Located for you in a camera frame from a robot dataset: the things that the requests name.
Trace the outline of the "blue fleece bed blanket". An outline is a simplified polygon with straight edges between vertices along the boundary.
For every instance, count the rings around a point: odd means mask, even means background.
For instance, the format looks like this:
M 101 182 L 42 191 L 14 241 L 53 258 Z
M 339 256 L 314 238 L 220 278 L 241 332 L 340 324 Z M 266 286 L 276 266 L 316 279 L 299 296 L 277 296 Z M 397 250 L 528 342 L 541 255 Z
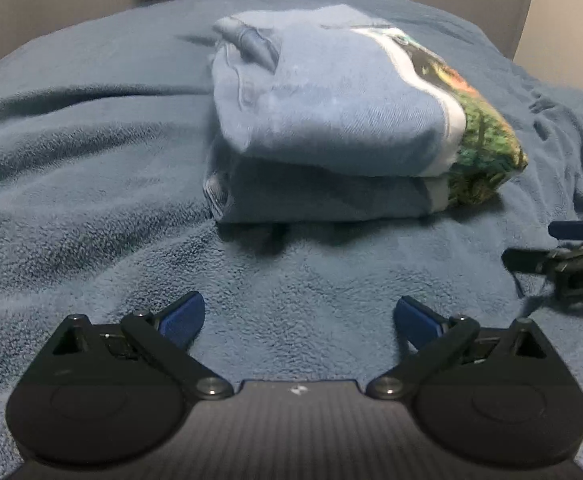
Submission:
M 526 171 L 481 208 L 429 219 L 219 228 L 202 185 L 212 24 L 337 3 L 448 61 L 516 129 Z M 391 311 L 410 295 L 487 326 L 531 316 L 583 388 L 583 306 L 501 263 L 508 247 L 551 246 L 549 222 L 578 216 L 583 91 L 542 84 L 431 6 L 171 0 L 32 40 L 0 61 L 0 477 L 20 462 L 7 398 L 66 315 L 116 322 L 192 289 L 207 306 L 193 356 L 231 382 L 367 382 L 405 353 Z

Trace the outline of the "light blue denim jacket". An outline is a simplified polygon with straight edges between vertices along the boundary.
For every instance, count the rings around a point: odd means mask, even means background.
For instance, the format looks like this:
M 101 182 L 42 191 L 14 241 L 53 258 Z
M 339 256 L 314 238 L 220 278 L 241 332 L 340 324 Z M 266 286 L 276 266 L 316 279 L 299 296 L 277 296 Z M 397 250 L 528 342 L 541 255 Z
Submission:
M 252 11 L 214 30 L 204 192 L 220 223 L 429 216 L 485 203 L 527 166 L 482 94 L 381 18 Z

